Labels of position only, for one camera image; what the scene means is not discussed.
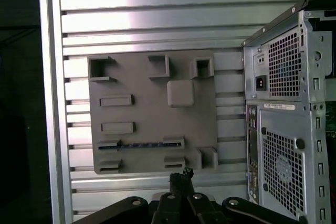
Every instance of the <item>black metal bracket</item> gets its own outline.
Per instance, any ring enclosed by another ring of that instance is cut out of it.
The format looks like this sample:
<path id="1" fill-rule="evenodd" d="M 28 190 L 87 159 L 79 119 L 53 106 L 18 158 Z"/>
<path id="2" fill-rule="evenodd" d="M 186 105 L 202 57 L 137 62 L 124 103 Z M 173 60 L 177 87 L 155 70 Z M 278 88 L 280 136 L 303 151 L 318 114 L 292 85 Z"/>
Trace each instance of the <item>black metal bracket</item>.
<path id="1" fill-rule="evenodd" d="M 148 224 L 229 224 L 268 223 L 297 224 L 288 218 L 247 200 L 230 197 L 220 206 L 202 193 L 196 193 L 192 184 L 194 173 L 186 168 L 183 174 L 170 175 L 170 192 L 160 201 L 129 197 L 95 212 L 76 224 L 148 223 Z"/>

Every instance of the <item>slotted metal wall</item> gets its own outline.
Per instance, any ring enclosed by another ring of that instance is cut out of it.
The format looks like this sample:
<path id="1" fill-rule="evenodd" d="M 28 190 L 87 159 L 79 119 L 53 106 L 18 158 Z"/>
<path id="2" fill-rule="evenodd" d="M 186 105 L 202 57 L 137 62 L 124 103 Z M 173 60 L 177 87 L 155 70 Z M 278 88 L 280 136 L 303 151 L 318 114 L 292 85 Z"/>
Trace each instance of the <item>slotted metal wall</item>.
<path id="1" fill-rule="evenodd" d="M 241 42 L 297 0 L 40 0 L 54 223 L 70 223 L 124 197 L 147 200 L 168 174 L 93 171 L 87 55 L 212 49 L 219 169 L 197 190 L 246 198 Z"/>

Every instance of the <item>gray plastic panel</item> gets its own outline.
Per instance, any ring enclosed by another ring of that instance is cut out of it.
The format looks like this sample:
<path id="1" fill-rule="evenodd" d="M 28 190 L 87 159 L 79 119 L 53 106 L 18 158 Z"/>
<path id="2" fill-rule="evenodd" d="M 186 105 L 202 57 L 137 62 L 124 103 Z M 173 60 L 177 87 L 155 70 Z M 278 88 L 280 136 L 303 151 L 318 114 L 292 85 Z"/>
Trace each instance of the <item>gray plastic panel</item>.
<path id="1" fill-rule="evenodd" d="M 260 205 L 294 219 L 306 216 L 308 223 L 330 223 L 328 157 L 326 149 L 318 148 L 326 146 L 325 105 L 248 101 L 249 105 L 257 106 L 259 120 Z"/>
<path id="2" fill-rule="evenodd" d="M 217 168 L 213 64 L 210 50 L 88 57 L 95 172 Z"/>

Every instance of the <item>hole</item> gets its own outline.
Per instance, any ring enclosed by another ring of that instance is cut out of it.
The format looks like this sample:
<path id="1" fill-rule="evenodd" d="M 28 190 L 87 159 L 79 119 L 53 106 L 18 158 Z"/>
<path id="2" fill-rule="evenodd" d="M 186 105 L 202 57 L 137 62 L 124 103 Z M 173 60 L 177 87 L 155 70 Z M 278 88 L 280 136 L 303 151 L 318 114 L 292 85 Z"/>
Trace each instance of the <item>hole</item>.
<path id="1" fill-rule="evenodd" d="M 182 164 L 176 164 L 176 165 L 165 165 L 164 168 L 182 168 Z"/>
<path id="2" fill-rule="evenodd" d="M 316 128 L 317 129 L 321 128 L 321 118 L 316 118 Z"/>
<path id="3" fill-rule="evenodd" d="M 315 61 L 319 61 L 320 59 L 321 59 L 321 53 L 320 52 L 315 52 L 315 55 L 314 55 L 314 59 L 315 59 Z"/>
<path id="4" fill-rule="evenodd" d="M 324 190 L 324 186 L 320 186 L 319 192 L 320 192 L 320 198 L 324 198 L 326 196 L 326 192 Z"/>
<path id="5" fill-rule="evenodd" d="M 211 76 L 209 60 L 197 61 L 197 75 L 199 78 L 208 78 Z"/>
<path id="6" fill-rule="evenodd" d="M 119 171 L 119 168 L 100 168 L 99 171 L 101 171 L 101 172 L 116 172 L 116 171 Z"/>
<path id="7" fill-rule="evenodd" d="M 324 174 L 324 165 L 323 163 L 319 163 L 319 175 L 323 175 Z"/>
<path id="8" fill-rule="evenodd" d="M 314 90 L 320 89 L 320 79 L 319 78 L 313 78 L 313 86 L 314 86 Z"/>
<path id="9" fill-rule="evenodd" d="M 322 152 L 322 141 L 321 140 L 317 140 L 317 152 Z"/>
<path id="10" fill-rule="evenodd" d="M 265 91 L 266 87 L 266 76 L 257 76 L 256 77 L 256 91 Z"/>

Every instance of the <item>metal side panel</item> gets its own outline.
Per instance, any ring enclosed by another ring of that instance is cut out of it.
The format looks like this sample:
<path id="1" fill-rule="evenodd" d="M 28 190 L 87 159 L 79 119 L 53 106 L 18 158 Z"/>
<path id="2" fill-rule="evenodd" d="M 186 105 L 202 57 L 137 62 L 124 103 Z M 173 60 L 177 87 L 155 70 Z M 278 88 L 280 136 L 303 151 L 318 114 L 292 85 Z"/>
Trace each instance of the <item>metal side panel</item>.
<path id="1" fill-rule="evenodd" d="M 93 54 L 212 49 L 220 160 L 217 174 L 195 175 L 195 186 L 217 200 L 246 198 L 245 88 L 237 48 L 295 1 L 40 0 L 54 223 L 71 223 L 126 192 L 149 197 L 167 189 L 168 174 L 93 172 L 86 66 Z"/>
<path id="2" fill-rule="evenodd" d="M 325 104 L 248 104 L 257 108 L 259 204 L 308 223 L 331 223 Z"/>

